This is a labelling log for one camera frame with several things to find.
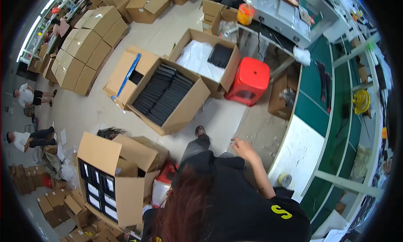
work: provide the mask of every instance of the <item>yellow object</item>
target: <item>yellow object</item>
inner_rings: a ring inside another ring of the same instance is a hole
[[[239,5],[237,19],[242,25],[249,25],[252,22],[253,16],[255,15],[255,9],[252,5],[247,3],[242,3]]]
[[[361,114],[368,110],[371,103],[370,95],[366,90],[358,90],[354,94],[353,103],[355,104],[354,113]]]
[[[386,127],[382,128],[382,139],[388,138],[388,131],[386,130]]]

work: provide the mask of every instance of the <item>blue tape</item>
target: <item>blue tape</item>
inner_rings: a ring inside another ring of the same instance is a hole
[[[134,69],[136,68],[136,65],[138,64],[139,60],[140,60],[141,54],[138,53],[136,59],[134,59],[133,64],[131,65],[130,69],[128,70],[128,73],[125,77],[125,79],[123,80],[122,85],[120,86],[120,89],[118,91],[118,93],[116,94],[116,98],[118,98],[120,96],[120,94],[122,93],[122,90],[124,88],[124,86],[126,85],[126,82],[128,80],[128,78],[130,78],[130,75],[133,73]],[[115,96],[110,96],[110,98],[115,101]]]

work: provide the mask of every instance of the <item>woman's right hand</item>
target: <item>woman's right hand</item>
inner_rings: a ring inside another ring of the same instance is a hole
[[[252,163],[255,160],[260,160],[259,155],[252,148],[249,142],[239,139],[238,137],[232,138],[235,143],[231,143],[232,148],[244,160]]]

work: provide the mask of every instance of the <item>yellow letter s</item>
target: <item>yellow letter s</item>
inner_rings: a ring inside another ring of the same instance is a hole
[[[272,205],[272,211],[276,214],[285,214],[285,215],[281,216],[283,219],[289,219],[292,217],[291,213],[289,213],[288,211],[282,210],[279,205]]]

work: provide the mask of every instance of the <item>black shorts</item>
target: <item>black shorts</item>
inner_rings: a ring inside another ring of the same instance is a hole
[[[33,92],[33,104],[34,105],[41,105],[41,98],[42,98],[43,92],[35,90]]]

